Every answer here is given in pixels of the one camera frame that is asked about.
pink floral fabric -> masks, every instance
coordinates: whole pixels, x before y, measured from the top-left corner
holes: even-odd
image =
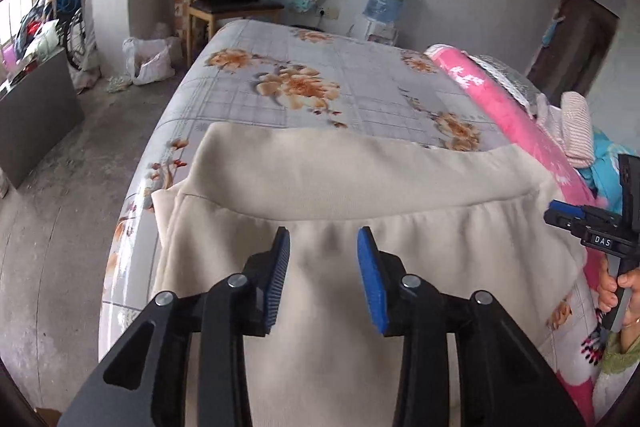
[[[494,120],[504,135],[542,163],[556,178],[567,203],[596,205],[591,191],[579,174],[569,165],[562,150],[531,120],[503,89],[461,51],[437,44],[425,54],[460,84],[487,116]],[[584,275],[592,294],[598,285],[600,253],[587,249]],[[579,337],[572,339],[571,360],[565,360],[557,375],[567,389],[587,425],[594,424],[592,367],[584,360]]]

concrete floor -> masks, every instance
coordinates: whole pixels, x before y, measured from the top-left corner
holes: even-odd
[[[0,356],[65,410],[97,364],[102,278],[133,172],[178,79],[79,96],[86,120],[0,200]]]

white cloth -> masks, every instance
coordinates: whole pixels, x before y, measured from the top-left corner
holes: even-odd
[[[539,343],[585,261],[576,238],[543,221],[561,197],[517,146],[462,153],[343,130],[215,123],[188,178],[153,194],[163,247],[154,290],[207,291],[285,225],[291,254],[276,325],[245,339],[254,424],[387,427],[402,340],[371,323],[358,229],[369,225],[381,250],[443,293],[492,292]]]

